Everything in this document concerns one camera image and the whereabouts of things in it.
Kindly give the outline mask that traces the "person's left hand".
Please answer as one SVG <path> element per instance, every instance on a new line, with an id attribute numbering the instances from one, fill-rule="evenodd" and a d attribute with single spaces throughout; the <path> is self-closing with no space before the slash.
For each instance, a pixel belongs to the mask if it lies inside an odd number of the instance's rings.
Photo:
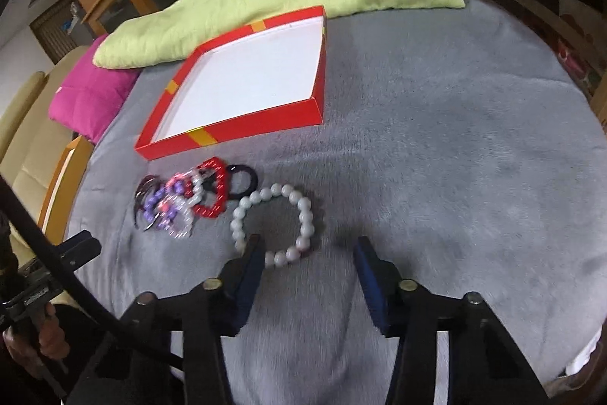
<path id="1" fill-rule="evenodd" d="M 41 377 L 40 355 L 55 361 L 62 361 L 70 353 L 70 346 L 65 338 L 65 332 L 60 326 L 55 305 L 48 303 L 44 309 L 44 319 L 37 330 L 38 341 L 32 345 L 29 337 L 13 328 L 2 334 L 4 346 L 9 354 L 29 374 L 35 378 Z"/>

